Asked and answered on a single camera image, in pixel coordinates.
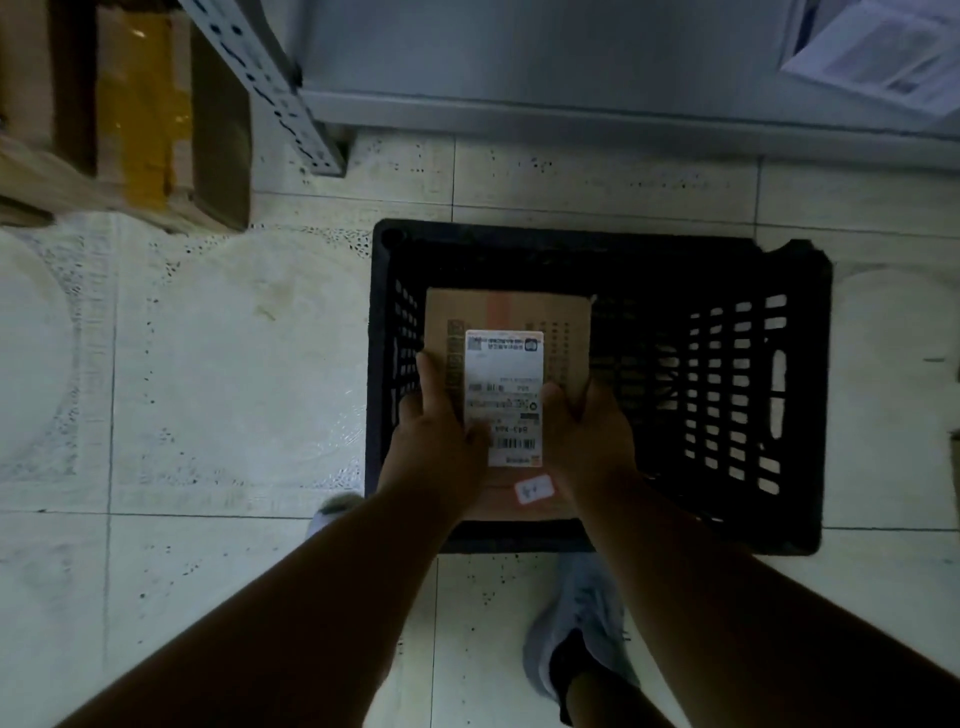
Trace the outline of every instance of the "gray sneaker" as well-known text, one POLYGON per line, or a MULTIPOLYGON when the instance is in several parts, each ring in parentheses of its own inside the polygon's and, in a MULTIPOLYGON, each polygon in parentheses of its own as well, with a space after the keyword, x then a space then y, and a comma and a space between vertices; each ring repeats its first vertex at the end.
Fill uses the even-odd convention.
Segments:
POLYGON ((623 602, 600 557, 562 554, 558 571, 560 595, 537 617, 523 645, 527 680, 540 695, 560 702, 550 683, 550 658, 557 645, 579 629, 594 660, 639 687, 623 643, 623 602))
POLYGON ((328 498, 327 501, 320 506, 320 510, 314 514, 313 520, 310 522, 310 527, 306 529, 306 538, 308 539, 320 533, 326 526, 339 519, 351 508, 362 503, 363 500, 363 496, 353 492, 342 493, 339 496, 328 498))

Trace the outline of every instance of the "white label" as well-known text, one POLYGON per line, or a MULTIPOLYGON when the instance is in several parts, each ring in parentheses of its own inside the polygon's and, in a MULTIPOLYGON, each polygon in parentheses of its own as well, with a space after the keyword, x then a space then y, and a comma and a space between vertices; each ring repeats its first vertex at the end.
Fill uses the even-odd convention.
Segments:
POLYGON ((464 425, 486 423, 492 467, 543 465, 540 331, 467 332, 464 356, 464 425))
POLYGON ((850 5, 783 70, 936 116, 952 113, 960 108, 960 20, 933 12, 938 4, 920 13, 920 5, 850 5))
POLYGON ((521 480, 514 486, 514 491, 516 492, 516 499, 520 501, 520 505, 526 505, 535 500, 543 500, 556 493, 553 489, 553 480, 546 474, 532 477, 529 480, 521 480))

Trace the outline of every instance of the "packing tape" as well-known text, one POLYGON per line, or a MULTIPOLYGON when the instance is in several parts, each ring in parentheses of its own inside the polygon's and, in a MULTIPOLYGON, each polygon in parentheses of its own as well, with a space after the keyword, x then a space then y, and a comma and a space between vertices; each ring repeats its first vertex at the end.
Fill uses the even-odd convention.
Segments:
POLYGON ((141 209, 163 210, 177 182, 174 142, 193 135, 190 94, 174 88, 169 17, 124 13, 117 60, 119 67, 101 69, 97 80, 100 134, 120 138, 127 202, 141 209))

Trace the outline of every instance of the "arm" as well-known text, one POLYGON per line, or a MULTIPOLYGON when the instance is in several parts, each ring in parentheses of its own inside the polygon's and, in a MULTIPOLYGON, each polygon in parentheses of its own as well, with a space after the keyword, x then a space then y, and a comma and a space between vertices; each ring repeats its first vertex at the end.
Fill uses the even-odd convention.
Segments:
POLYGON ((960 682, 746 551, 643 482, 612 393, 580 422, 543 391, 547 470, 604 557, 696 726, 910 725, 951 715, 960 682))
POLYGON ((473 503, 467 438, 418 357, 375 496, 120 678, 61 726, 360 726, 420 582, 473 503))

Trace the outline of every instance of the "forearm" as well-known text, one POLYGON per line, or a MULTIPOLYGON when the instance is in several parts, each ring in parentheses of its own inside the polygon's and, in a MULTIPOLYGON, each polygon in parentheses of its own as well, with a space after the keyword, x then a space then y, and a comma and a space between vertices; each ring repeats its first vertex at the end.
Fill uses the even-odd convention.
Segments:
POLYGON ((378 494, 63 725, 359 726, 455 522, 429 493, 378 494))
POLYGON ((719 541, 636 476, 575 502, 694 725, 887 724, 960 699, 945 672, 719 541))

